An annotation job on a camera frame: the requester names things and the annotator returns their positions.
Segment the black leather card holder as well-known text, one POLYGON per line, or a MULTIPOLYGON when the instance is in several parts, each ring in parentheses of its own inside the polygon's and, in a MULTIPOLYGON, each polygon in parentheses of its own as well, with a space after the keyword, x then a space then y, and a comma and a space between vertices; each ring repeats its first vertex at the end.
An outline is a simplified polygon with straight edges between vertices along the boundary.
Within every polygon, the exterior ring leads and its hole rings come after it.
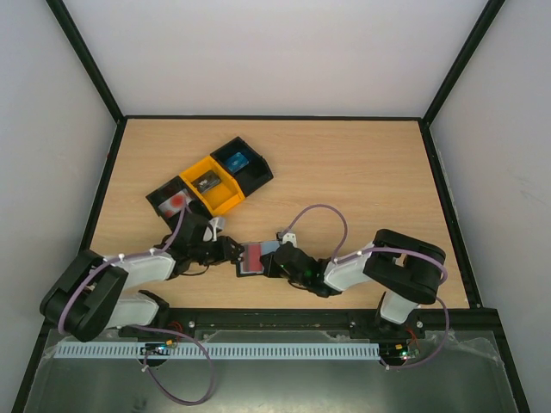
POLYGON ((236 265, 237 277, 263 275, 267 278, 278 278, 279 274, 271 267, 271 256, 279 248, 277 240, 243 243, 244 251, 236 265))

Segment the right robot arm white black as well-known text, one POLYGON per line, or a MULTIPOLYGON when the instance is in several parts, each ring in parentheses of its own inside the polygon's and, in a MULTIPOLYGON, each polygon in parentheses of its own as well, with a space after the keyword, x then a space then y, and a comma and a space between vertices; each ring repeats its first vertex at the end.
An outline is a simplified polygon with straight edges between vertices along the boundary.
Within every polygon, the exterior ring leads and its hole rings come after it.
POLYGON ((396 336, 419 305, 436 302, 438 288, 447 280, 446 253, 434 244, 380 229, 364 248, 346 256, 314 259, 286 242, 260 256, 267 276, 284 278, 322 298, 339 295, 356 285, 374 281, 384 286, 376 329, 396 336))

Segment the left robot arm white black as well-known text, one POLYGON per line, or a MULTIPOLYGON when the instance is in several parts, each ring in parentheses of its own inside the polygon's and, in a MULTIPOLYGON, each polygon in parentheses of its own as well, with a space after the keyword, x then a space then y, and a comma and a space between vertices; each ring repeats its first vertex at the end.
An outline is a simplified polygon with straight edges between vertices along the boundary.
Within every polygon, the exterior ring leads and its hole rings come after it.
POLYGON ((221 217, 180 212, 172 233, 144 252, 101 256, 81 250, 40 302, 40 314, 80 342, 108 329, 149 326, 165 303, 130 289, 184 276, 193 263, 204 268, 239 263, 245 249, 221 235, 223 226, 221 217))

